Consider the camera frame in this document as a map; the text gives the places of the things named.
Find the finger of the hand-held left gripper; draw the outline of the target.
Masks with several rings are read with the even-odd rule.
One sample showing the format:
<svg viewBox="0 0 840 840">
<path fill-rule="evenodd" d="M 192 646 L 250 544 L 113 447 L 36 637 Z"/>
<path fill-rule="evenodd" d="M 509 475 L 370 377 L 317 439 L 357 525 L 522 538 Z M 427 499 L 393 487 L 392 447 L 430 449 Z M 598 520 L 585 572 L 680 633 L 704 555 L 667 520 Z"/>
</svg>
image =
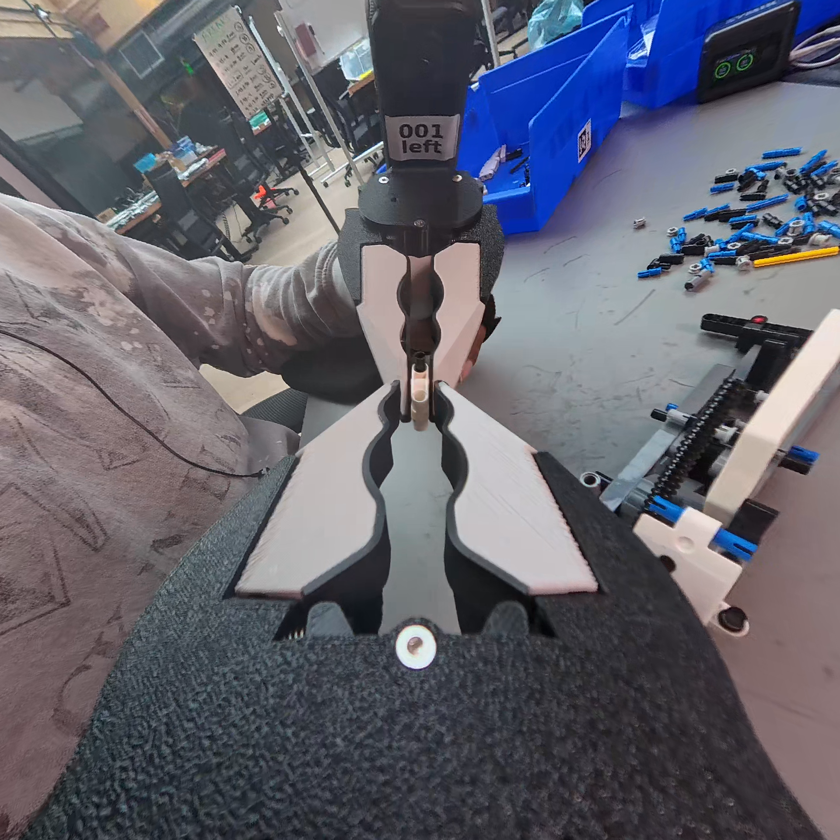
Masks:
<svg viewBox="0 0 840 840">
<path fill-rule="evenodd" d="M 399 289 L 408 272 L 408 258 L 387 245 L 364 245 L 361 251 L 362 300 L 358 317 L 384 384 L 408 381 L 403 346 L 405 312 Z"/>
<path fill-rule="evenodd" d="M 433 384 L 458 386 L 461 367 L 481 323 L 480 245 L 451 245 L 433 262 L 437 280 L 434 312 L 430 318 L 435 348 Z"/>
</svg>

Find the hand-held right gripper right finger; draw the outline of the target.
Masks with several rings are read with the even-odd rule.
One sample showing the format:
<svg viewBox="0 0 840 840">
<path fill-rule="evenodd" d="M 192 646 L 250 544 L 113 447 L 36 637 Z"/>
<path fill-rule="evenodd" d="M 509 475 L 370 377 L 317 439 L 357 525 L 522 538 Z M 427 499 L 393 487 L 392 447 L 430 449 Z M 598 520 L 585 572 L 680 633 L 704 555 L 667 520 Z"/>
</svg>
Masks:
<svg viewBox="0 0 840 840">
<path fill-rule="evenodd" d="M 464 559 L 528 596 L 594 593 L 537 450 L 451 385 L 435 385 L 442 469 L 452 495 L 447 538 Z"/>
</svg>

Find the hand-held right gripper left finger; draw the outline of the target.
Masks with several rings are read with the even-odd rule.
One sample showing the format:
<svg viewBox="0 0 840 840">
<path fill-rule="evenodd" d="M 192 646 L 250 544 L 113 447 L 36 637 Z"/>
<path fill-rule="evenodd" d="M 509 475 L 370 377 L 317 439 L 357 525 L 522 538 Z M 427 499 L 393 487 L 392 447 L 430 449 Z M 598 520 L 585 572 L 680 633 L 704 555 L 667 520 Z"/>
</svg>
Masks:
<svg viewBox="0 0 840 840">
<path fill-rule="evenodd" d="M 300 448 L 244 571 L 239 596 L 306 599 L 366 559 L 389 572 L 384 498 L 401 388 L 384 384 Z"/>
</svg>

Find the white square toy connector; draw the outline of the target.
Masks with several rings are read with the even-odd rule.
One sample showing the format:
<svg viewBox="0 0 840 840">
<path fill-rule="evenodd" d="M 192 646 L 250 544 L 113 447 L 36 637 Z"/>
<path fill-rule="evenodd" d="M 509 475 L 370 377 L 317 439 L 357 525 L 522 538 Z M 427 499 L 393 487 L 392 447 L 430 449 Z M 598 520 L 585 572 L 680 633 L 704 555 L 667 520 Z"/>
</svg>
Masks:
<svg viewBox="0 0 840 840">
<path fill-rule="evenodd" d="M 418 432 L 423 432 L 427 430 L 430 423 L 433 403 L 433 380 L 430 376 L 429 364 L 427 373 L 425 374 L 413 374 L 410 368 L 409 386 L 410 419 L 414 430 Z"/>
</svg>

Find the blue bin with square tag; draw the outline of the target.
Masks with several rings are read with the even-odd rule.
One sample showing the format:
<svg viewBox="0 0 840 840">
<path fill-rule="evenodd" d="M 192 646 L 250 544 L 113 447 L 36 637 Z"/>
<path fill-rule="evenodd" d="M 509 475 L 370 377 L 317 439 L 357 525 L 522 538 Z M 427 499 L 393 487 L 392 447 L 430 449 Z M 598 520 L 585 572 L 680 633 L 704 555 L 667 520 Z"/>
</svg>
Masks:
<svg viewBox="0 0 840 840">
<path fill-rule="evenodd" d="M 522 150 L 486 183 L 506 236 L 551 219 L 621 112 L 632 6 L 485 72 L 468 87 L 458 166 L 473 177 L 493 152 Z"/>
</svg>

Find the white spotted toy panel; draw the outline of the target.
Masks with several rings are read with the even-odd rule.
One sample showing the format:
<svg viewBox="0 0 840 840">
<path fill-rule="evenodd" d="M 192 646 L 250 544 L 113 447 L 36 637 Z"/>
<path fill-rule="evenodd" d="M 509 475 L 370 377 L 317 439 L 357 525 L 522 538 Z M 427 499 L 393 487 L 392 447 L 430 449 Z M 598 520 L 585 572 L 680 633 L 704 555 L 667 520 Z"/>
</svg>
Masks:
<svg viewBox="0 0 840 840">
<path fill-rule="evenodd" d="M 727 602 L 758 545 L 726 530 L 720 521 L 693 507 L 655 498 L 640 515 L 636 534 L 661 559 L 682 588 L 700 621 L 733 637 L 751 625 L 743 609 Z"/>
</svg>

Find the grey black toy chassis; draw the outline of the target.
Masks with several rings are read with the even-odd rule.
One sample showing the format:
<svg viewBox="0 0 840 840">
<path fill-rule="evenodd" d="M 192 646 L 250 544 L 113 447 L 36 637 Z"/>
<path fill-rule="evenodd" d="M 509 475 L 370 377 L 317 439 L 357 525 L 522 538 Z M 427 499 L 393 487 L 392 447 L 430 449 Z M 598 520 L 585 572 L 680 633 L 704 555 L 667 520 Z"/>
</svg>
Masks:
<svg viewBox="0 0 840 840">
<path fill-rule="evenodd" d="M 819 453 L 801 437 L 839 390 L 839 310 L 815 330 L 708 313 L 701 330 L 734 342 L 679 403 L 651 411 L 659 430 L 616 478 L 579 482 L 632 530 L 655 498 L 693 507 L 759 547 L 779 516 L 758 494 L 779 470 L 807 475 Z"/>
</svg>

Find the black oval pad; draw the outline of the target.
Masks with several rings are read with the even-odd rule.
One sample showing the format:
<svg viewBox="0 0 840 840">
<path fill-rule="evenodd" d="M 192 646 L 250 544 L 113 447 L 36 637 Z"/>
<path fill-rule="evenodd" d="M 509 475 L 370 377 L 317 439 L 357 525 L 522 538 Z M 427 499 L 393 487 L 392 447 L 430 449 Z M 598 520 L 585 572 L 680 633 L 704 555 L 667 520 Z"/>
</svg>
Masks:
<svg viewBox="0 0 840 840">
<path fill-rule="evenodd" d="M 357 405 L 383 385 L 364 336 L 296 352 L 281 365 L 279 374 L 295 390 L 341 405 Z"/>
</svg>

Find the black mesh chair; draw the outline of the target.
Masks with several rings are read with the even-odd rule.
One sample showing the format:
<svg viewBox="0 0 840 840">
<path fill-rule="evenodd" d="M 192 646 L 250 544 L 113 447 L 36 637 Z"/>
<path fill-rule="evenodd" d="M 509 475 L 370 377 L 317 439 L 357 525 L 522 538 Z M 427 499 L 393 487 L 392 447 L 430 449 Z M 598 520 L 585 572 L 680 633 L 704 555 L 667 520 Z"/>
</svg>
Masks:
<svg viewBox="0 0 840 840">
<path fill-rule="evenodd" d="M 307 405 L 307 393 L 287 388 L 248 407 L 240 416 L 285 426 L 299 435 L 303 431 Z"/>
</svg>

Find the loose toy parts in bin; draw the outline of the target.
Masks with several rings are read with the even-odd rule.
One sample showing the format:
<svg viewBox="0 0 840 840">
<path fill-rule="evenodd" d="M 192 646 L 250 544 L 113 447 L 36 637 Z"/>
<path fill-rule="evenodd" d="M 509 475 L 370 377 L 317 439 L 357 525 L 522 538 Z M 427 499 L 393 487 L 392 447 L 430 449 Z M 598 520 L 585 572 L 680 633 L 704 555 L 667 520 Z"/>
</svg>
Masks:
<svg viewBox="0 0 840 840">
<path fill-rule="evenodd" d="M 482 183 L 489 182 L 503 170 L 507 162 L 522 160 L 527 160 L 523 146 L 509 146 L 507 144 L 503 144 L 498 146 L 482 163 L 477 179 Z"/>
</svg>

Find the teal plastic bag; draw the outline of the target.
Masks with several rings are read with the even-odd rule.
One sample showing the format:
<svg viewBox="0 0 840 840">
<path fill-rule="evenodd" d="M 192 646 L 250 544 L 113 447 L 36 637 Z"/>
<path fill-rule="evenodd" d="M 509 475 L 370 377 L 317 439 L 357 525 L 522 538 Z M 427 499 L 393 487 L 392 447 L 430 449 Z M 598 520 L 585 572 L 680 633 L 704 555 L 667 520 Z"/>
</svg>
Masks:
<svg viewBox="0 0 840 840">
<path fill-rule="evenodd" d="M 548 46 L 582 26 L 585 1 L 540 1 L 528 19 L 531 51 Z"/>
</svg>

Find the printed chart board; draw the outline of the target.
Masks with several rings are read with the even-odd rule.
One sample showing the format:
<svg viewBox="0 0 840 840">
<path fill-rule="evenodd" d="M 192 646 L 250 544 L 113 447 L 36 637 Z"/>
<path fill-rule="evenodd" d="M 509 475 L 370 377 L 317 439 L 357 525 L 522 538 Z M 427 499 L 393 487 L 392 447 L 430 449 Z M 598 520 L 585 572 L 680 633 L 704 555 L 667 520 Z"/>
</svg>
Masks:
<svg viewBox="0 0 840 840">
<path fill-rule="evenodd" d="M 236 6 L 197 30 L 193 39 L 247 120 L 282 97 L 277 73 Z"/>
</svg>

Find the blue plastic bin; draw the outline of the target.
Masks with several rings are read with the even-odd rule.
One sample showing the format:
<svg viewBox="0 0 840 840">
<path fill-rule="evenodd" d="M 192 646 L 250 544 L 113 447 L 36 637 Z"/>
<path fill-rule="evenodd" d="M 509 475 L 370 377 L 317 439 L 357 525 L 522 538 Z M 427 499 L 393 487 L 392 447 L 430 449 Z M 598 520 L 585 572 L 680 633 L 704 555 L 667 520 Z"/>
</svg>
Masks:
<svg viewBox="0 0 840 840">
<path fill-rule="evenodd" d="M 591 25 L 621 8 L 633 6 L 624 98 L 659 108 L 688 94 L 696 95 L 700 53 L 709 27 L 763 2 L 590 1 L 582 19 L 583 25 Z M 801 2 L 793 46 L 819 27 L 839 21 L 838 1 Z"/>
</svg>

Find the pile of blue black pins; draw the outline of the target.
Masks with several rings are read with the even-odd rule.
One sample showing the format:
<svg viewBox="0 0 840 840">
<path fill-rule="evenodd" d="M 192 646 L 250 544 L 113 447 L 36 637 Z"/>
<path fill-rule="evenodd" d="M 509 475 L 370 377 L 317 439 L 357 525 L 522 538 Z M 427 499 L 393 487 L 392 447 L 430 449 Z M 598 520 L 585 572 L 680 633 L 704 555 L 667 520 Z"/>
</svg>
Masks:
<svg viewBox="0 0 840 840">
<path fill-rule="evenodd" d="M 758 258 L 839 246 L 839 157 L 804 146 L 762 152 L 756 162 L 717 173 L 705 205 L 684 212 L 661 233 L 659 253 L 637 271 L 641 281 L 691 274 L 748 274 Z"/>
</svg>

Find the black power bank green display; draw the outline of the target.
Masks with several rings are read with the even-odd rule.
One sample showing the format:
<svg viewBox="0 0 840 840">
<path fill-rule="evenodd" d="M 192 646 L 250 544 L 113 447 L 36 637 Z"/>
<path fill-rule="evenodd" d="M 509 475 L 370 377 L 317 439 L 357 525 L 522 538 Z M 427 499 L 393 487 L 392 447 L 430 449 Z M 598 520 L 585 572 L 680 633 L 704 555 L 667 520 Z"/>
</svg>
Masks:
<svg viewBox="0 0 840 840">
<path fill-rule="evenodd" d="M 700 103 L 779 80 L 789 61 L 801 1 L 767 1 L 710 26 L 703 42 Z"/>
</svg>

